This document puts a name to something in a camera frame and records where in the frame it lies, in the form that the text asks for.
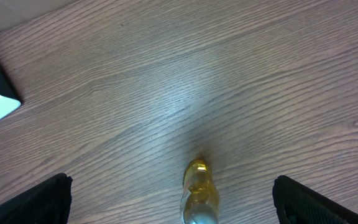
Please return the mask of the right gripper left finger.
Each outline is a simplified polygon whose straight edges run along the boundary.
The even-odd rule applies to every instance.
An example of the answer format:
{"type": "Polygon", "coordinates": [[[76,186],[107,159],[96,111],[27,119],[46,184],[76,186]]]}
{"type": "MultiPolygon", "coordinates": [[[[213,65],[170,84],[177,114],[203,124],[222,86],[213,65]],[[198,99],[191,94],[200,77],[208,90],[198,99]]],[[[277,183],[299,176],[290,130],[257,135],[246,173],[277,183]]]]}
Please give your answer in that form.
{"type": "Polygon", "coordinates": [[[0,205],[0,224],[67,224],[73,179],[59,173],[0,205]]]}

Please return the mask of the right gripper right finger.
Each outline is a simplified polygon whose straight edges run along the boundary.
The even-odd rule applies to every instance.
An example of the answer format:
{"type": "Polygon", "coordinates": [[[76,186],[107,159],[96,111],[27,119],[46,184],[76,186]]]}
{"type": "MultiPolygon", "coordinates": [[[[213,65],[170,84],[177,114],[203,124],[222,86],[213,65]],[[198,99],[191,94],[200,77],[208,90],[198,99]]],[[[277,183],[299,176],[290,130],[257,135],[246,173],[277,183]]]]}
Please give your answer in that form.
{"type": "Polygon", "coordinates": [[[358,214],[281,175],[274,181],[273,202],[280,224],[358,224],[358,214]]]}

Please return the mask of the yellow liquid bottle silver cap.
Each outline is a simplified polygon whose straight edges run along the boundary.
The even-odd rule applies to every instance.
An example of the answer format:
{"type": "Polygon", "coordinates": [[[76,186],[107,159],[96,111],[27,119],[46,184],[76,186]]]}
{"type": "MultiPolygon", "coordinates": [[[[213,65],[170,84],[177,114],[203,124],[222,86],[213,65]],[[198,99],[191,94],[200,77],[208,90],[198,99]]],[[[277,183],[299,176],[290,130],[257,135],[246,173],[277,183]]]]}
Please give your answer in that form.
{"type": "Polygon", "coordinates": [[[219,193],[211,168],[203,159],[192,160],[183,176],[180,202],[182,224],[218,224],[219,193]]]}

